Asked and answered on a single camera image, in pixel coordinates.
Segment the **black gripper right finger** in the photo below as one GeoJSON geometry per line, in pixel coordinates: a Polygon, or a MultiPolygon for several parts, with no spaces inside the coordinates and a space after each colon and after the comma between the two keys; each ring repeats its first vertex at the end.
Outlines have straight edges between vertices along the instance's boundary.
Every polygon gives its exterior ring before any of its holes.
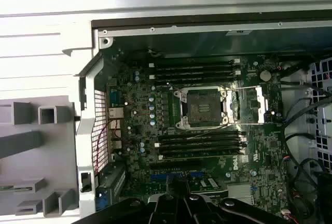
{"type": "Polygon", "coordinates": [[[202,195],[191,193],[189,183],[184,182],[184,223],[287,223],[287,221],[234,198],[225,198],[215,206],[202,195]]]}

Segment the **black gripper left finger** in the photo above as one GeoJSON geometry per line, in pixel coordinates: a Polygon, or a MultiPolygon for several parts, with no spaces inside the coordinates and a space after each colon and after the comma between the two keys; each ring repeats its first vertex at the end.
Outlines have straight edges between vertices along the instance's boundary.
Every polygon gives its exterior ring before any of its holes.
{"type": "Polygon", "coordinates": [[[186,179],[173,177],[167,180],[167,191],[152,195],[149,203],[128,198],[108,206],[78,223],[185,223],[186,179]]]}

